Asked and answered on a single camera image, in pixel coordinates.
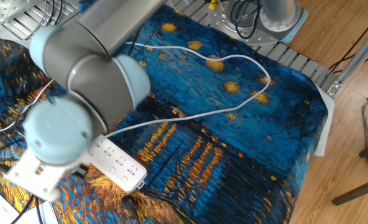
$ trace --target metal pole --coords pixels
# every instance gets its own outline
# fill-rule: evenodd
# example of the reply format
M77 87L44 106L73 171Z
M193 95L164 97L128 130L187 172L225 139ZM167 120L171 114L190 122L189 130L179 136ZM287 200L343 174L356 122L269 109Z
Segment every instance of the metal pole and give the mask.
M368 57L368 39L364 45L358 50L358 52L353 56L351 61L347 64L346 68L340 73L339 84L344 83L352 74L354 74L357 69L365 62Z
M275 26L286 24L295 15L295 0L262 0L262 5L267 20Z

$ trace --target robotic arm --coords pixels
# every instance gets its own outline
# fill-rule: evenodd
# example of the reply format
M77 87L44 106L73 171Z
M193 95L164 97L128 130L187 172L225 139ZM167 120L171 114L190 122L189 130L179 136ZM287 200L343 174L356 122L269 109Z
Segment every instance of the robotic arm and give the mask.
M38 67L67 90L34 107L24 123L27 150L6 178L48 201L59 181L91 163L100 134L148 95L150 82L134 59L111 55L164 0L99 0L68 27L39 29L30 43Z

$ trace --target white power strip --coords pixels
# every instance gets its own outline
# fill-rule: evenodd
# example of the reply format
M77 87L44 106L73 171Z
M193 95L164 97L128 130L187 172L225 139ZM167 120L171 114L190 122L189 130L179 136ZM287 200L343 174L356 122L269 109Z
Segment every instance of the white power strip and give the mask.
M131 193L144 185L147 169L110 140L92 146L89 155L91 163L125 192Z
M42 163L28 148L5 178L49 202L60 196L57 189L62 178L72 175L80 164L92 163L127 193L140 189L147 169L110 140L105 139L84 152L78 160L65 166Z

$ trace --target blue patterned cloth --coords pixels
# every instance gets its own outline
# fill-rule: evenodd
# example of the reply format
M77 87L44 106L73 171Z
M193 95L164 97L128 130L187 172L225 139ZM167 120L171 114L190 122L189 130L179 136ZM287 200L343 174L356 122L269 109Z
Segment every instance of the blue patterned cloth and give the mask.
M85 11L91 4L82 1L81 9ZM137 41L191 47L209 57L248 55L272 77L266 92L238 111L153 124L111 138L147 168L145 186L132 194L140 221L288 223L328 114L314 83L168 7L162 7L144 24ZM117 54L126 54L129 48L123 46ZM17 57L22 58L23 52L26 50L17 49ZM141 47L135 47L131 56L149 74L152 94L113 130L237 106L265 86L262 70L243 58L210 63L181 50ZM9 63L2 63L0 70ZM36 80L47 81L30 60L20 59L11 66L25 63L37 74L29 77L28 93L10 96L9 92L22 87L7 88L6 83L15 77L0 75L0 83L6 86L0 90L0 120L11 117L8 106L21 108L30 100L9 105L4 99L26 97L40 86ZM17 76L24 73L29 72L18 71ZM18 86L23 83L18 78ZM63 92L55 85L47 94ZM11 138L0 137L0 142L14 143L17 138L11 133ZM23 142L18 144L11 147L13 153L25 147ZM0 157L8 155L0 152ZM0 192L14 203L12 191L4 192L1 186L14 186L0 182ZM60 188L62 197L54 206L61 223L125 223L134 219L120 203L125 193L94 167L84 180L70 177Z

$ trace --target metal grating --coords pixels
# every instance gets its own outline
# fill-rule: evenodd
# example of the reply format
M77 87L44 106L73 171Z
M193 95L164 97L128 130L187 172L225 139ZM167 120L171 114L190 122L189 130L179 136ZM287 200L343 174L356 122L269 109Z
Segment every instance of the metal grating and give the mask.
M176 10L182 12L184 15L202 25L209 26L208 5L204 0L171 0L171 3ZM52 0L47 0L47 4L46 20L48 20L51 15ZM60 1L55 0L55 5L58 12L61 6ZM0 28L0 38L24 40L34 29L36 29L44 12L45 4L38 4L21 16L15 18L13 21L3 24ZM55 13L52 23L55 22L57 15L58 13ZM78 0L63 0L63 16L59 24L69 24L75 21L79 16L80 10ZM281 43L270 46L253 47L253 49L259 54L271 58L283 66L291 67L304 73L325 92L329 92L330 87L338 80L338 75L329 74L326 68L320 67L316 62Z

